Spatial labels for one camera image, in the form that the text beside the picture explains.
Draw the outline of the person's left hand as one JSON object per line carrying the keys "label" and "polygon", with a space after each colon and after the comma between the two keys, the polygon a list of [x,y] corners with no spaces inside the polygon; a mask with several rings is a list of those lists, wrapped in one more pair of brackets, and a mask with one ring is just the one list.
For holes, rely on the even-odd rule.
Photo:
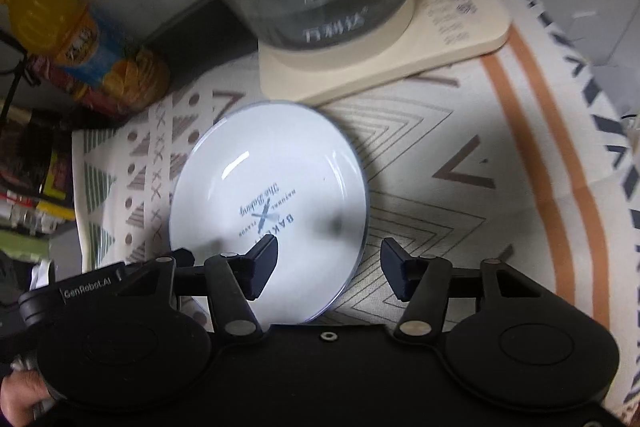
{"label": "person's left hand", "polygon": [[1,413],[11,426],[28,426],[35,407],[52,400],[46,382],[37,371],[17,371],[1,382]]}

